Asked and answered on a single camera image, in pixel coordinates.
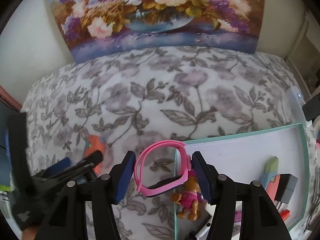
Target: pink outfit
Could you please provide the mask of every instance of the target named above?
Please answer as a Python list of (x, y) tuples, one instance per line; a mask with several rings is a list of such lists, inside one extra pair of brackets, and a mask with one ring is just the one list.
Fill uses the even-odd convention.
[(185, 191), (181, 197), (181, 205), (185, 209), (192, 209), (192, 202), (198, 199), (198, 194), (193, 191)]

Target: mint green tray rim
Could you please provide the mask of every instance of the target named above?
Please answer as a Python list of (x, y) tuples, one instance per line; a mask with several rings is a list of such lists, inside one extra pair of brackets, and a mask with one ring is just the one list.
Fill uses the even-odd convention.
[[(299, 131), (300, 131), (300, 137), (301, 137), (301, 143), (302, 143), (302, 149), (303, 149), (303, 160), (304, 160), (304, 167), (305, 167), (305, 181), (303, 183), (304, 195), (303, 195), (301, 214), (300, 214), (300, 217), (298, 217), (297, 220), (291, 226), (289, 226), (288, 230), (290, 231), (304, 217), (304, 214), (305, 214), (306, 208), (307, 208), (308, 192), (309, 192), (309, 181), (310, 181), (309, 149), (308, 149), (308, 143), (307, 143), (306, 136), (305, 136), (305, 131), (304, 131), (303, 125), (301, 123), (289, 124), (289, 125), (285, 125), (285, 126), (281, 126), (281, 127), (265, 129), (265, 130), (260, 130), (260, 131), (254, 131), (254, 132), (230, 134), (230, 135), (217, 136), (217, 137), (211, 137), (211, 138), (190, 140), (190, 141), (185, 141), (185, 143), (186, 144), (194, 144), (194, 143), (205, 143), (205, 142), (229, 140), (229, 139), (247, 137), (247, 136), (252, 136), (252, 135), (264, 134), (264, 133), (268, 133), (268, 132), (280, 131), (280, 130), (294, 128), (294, 127), (298, 127)], [(177, 157), (178, 157), (178, 152), (176, 151), (175, 159), (174, 159), (174, 176), (177, 173), (177, 160), (178, 160)], [(177, 211), (178, 211), (178, 205), (174, 204), (174, 239), (175, 240), (178, 240), (178, 218), (176, 216)]]

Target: orange toy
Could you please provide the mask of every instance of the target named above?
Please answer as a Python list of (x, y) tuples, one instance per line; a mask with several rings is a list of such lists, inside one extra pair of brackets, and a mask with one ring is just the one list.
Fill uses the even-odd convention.
[(187, 211), (190, 211), (188, 219), (195, 221), (200, 217), (200, 211), (198, 210), (199, 202), (203, 201), (202, 194), (200, 193), (200, 187), (196, 176), (193, 171), (189, 171), (188, 180), (185, 182), (184, 187), (186, 191), (182, 194), (173, 193), (171, 195), (171, 201), (182, 205), (182, 211), (177, 213), (177, 217), (180, 219), (185, 218)]
[[(84, 147), (83, 157), (87, 157), (90, 154), (94, 153), (96, 150), (99, 150), (104, 154), (104, 150), (106, 148), (106, 142), (102, 137), (99, 137), (98, 135), (88, 135), (87, 142)], [(93, 171), (99, 175), (101, 170), (101, 163), (99, 163), (97, 166), (93, 168)]]

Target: dog toy figure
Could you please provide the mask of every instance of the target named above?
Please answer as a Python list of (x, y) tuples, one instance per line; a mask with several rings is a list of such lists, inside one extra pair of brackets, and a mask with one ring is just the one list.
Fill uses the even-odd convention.
[(177, 213), (178, 218), (185, 218), (187, 211), (190, 211), (188, 219), (195, 221), (201, 216), (198, 205), (199, 202), (203, 202), (203, 197), (193, 170), (188, 172), (188, 180), (185, 182), (184, 187), (186, 191), (182, 194), (173, 193), (171, 201), (183, 206), (182, 211)]

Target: pink watch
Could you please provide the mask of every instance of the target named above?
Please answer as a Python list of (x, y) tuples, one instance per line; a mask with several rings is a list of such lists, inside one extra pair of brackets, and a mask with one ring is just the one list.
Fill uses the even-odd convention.
[[(169, 190), (172, 190), (183, 183), (185, 183), (188, 180), (188, 171), (191, 170), (191, 158), (189, 155), (187, 155), (187, 152), (184, 148), (186, 144), (180, 141), (174, 141), (174, 140), (165, 140), (156, 142), (149, 147), (147, 147), (138, 157), (133, 170), (134, 180), (137, 184), (137, 191), (140, 191), (143, 195), (146, 197), (155, 197), (162, 193), (165, 193)], [(151, 153), (153, 150), (156, 150), (161, 147), (173, 147), (176, 148), (181, 157), (181, 169), (177, 176), (174, 176), (172, 178), (164, 179), (159, 182), (157, 182), (154, 185), (151, 185), (149, 187), (145, 187), (142, 185), (142, 177), (143, 177), (143, 164), (148, 156), (149, 153)], [(138, 178), (137, 176), (137, 167), (141, 161), (140, 166), (140, 176)]]

